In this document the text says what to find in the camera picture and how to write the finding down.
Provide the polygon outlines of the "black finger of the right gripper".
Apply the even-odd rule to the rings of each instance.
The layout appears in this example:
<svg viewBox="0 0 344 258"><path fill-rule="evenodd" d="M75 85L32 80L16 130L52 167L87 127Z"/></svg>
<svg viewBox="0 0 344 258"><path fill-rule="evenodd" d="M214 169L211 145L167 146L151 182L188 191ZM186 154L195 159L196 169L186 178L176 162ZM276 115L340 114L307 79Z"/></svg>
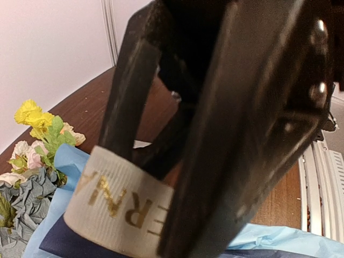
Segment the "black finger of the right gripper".
<svg viewBox="0 0 344 258"><path fill-rule="evenodd" d="M138 164L133 144L156 69L171 38L164 1L151 1L129 19L114 72L98 145Z"/></svg>
<svg viewBox="0 0 344 258"><path fill-rule="evenodd" d="M192 121L160 257L217 257L327 117L331 1L230 1Z"/></svg>

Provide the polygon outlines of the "cream printed ribbon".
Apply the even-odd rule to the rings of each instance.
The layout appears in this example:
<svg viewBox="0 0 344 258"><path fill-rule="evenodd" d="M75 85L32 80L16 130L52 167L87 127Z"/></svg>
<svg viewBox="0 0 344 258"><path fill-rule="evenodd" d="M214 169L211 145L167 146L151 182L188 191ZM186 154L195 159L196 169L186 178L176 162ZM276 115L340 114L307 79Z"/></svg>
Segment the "cream printed ribbon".
<svg viewBox="0 0 344 258"><path fill-rule="evenodd" d="M129 257L157 257L174 190L95 146L63 215L81 237Z"/></svg>

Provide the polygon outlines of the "pink fake flower stem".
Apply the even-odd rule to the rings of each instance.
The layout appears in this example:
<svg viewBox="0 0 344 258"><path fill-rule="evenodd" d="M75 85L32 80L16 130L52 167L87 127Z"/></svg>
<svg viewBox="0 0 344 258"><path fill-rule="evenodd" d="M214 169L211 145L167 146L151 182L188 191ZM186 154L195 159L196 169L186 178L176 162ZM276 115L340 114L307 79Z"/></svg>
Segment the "pink fake flower stem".
<svg viewBox="0 0 344 258"><path fill-rule="evenodd" d="M36 168L54 168L53 157L54 155L46 149L43 141L36 140L31 145L27 141L19 141L8 163L12 166L12 172L22 174Z"/></svg>

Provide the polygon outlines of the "blue wrapping paper sheet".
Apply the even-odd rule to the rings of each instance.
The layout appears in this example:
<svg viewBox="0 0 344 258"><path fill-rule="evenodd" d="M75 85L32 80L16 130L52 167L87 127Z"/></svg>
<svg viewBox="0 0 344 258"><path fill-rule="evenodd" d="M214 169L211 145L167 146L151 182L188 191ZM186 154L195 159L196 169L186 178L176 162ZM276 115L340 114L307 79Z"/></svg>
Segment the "blue wrapping paper sheet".
<svg viewBox="0 0 344 258"><path fill-rule="evenodd" d="M156 257L173 189L97 147L63 144L54 163L67 174L24 257ZM221 257L343 257L343 244L282 226L247 224Z"/></svg>

